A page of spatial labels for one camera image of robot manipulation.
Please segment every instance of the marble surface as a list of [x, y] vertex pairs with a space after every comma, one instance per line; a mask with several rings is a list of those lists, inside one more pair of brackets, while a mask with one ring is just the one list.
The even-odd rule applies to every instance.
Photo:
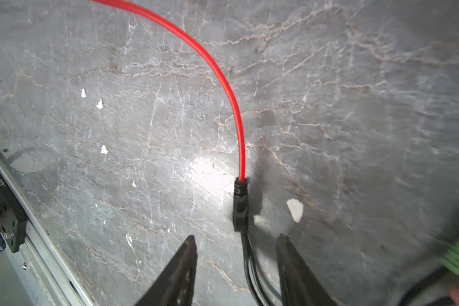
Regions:
[[[439, 264], [459, 233], [459, 1], [136, 3], [207, 48], [235, 91], [271, 284], [279, 233], [339, 304], [396, 304]], [[171, 33], [84, 0], [0, 0], [0, 137], [98, 305], [133, 305], [189, 234], [193, 304], [254, 305], [231, 108]]]

